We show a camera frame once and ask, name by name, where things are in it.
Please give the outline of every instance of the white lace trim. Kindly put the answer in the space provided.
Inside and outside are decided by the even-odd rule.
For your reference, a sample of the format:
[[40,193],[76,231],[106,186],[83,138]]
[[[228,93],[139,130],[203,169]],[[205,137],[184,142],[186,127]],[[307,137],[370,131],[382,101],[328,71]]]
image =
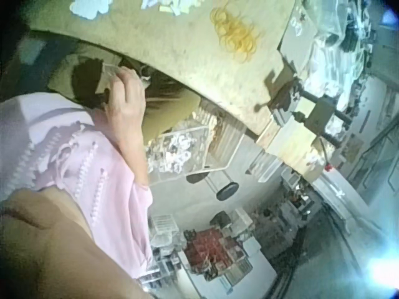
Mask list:
[[10,194],[16,189],[20,189],[22,187],[34,187],[34,168],[30,167],[27,169],[29,165],[29,160],[33,155],[35,150],[35,146],[33,142],[29,142],[27,148],[24,153],[19,158],[19,162],[17,167],[15,168],[14,173],[11,176],[11,179],[7,182],[4,187],[4,191],[2,192],[1,199],[6,199],[10,196]]
[[75,196],[76,200],[79,200],[79,198],[80,198],[80,194],[82,193],[83,186],[87,180],[87,174],[89,173],[90,166],[92,164],[94,155],[96,154],[98,147],[99,147],[99,145],[96,142],[93,142],[92,148],[90,149],[88,155],[85,157],[82,165],[79,168],[79,178],[78,178],[76,190],[74,192],[74,196]]
[[90,217],[92,218],[92,225],[95,226],[99,220],[100,206],[101,206],[101,198],[102,192],[104,190],[105,183],[108,181],[108,172],[106,170],[101,169],[101,177],[97,184],[97,188],[94,192],[94,203],[92,212],[90,213]]

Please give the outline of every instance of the woman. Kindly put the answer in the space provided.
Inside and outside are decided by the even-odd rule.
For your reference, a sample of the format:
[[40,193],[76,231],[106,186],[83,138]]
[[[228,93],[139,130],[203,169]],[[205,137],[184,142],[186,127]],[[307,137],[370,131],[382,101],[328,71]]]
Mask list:
[[[152,196],[142,133],[145,106],[143,85],[137,74],[126,68],[110,82],[106,117],[100,110],[89,111],[49,93],[25,95],[1,104],[0,200],[11,195],[1,211],[3,273],[8,270],[17,277],[22,275],[33,284],[41,281],[34,279],[35,271],[17,266],[25,257],[27,265],[40,260],[31,263],[32,268],[42,267],[37,275],[50,268],[58,275],[63,273],[62,281],[70,282],[66,278],[69,273],[80,273],[83,281],[103,275],[97,285],[81,288],[87,295],[88,289],[104,287],[99,282],[110,283],[125,275],[113,261],[130,278],[138,278],[146,270],[152,258],[147,222]],[[21,188],[40,192],[13,193]],[[106,255],[90,247],[90,238]],[[63,246],[56,246],[56,250],[51,244]],[[58,259],[48,256],[58,257],[60,252],[64,252],[59,258],[60,269],[46,263],[47,259],[57,263]],[[65,255],[81,263],[73,263]],[[105,262],[109,267],[99,265],[107,256],[113,260]],[[85,270],[77,268],[96,270],[85,277]],[[44,298],[44,290],[54,285],[59,284],[44,282],[42,288],[36,285],[31,289],[42,292],[39,297]],[[62,294],[69,288],[57,288],[58,298],[68,298]]]

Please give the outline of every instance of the plastic storage box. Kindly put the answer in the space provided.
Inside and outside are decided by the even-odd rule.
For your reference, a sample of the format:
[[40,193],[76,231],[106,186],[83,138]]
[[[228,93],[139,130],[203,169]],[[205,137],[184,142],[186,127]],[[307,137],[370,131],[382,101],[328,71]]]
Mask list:
[[218,171],[229,167],[243,140],[246,126],[220,107],[203,99],[192,119],[209,127],[208,152],[202,171]]
[[179,227],[172,215],[152,216],[149,226],[152,247],[169,246],[173,236],[179,232]]
[[306,0],[304,7],[321,32],[345,38],[348,0]]
[[197,121],[180,123],[146,148],[150,184],[201,172],[208,152],[209,127]]
[[247,172],[257,178],[259,183],[267,182],[270,177],[280,168],[283,162],[262,150],[249,165]]

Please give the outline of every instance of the person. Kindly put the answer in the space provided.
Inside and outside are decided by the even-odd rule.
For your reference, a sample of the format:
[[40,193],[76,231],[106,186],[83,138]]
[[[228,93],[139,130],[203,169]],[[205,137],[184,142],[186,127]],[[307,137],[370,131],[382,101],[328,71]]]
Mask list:
[[105,111],[54,93],[0,105],[0,272],[16,298],[147,298],[133,281],[152,258],[145,112],[127,68]]

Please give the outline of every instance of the fingers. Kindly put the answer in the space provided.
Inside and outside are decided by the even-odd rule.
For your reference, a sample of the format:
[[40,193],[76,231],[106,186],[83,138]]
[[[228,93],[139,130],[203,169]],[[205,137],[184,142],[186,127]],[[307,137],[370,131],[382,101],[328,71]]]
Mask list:
[[111,108],[120,108],[126,102],[125,86],[123,82],[117,76],[112,77],[110,89],[108,104]]
[[131,103],[144,94],[144,86],[134,70],[126,67],[119,69],[118,77],[122,80],[125,86],[126,102]]

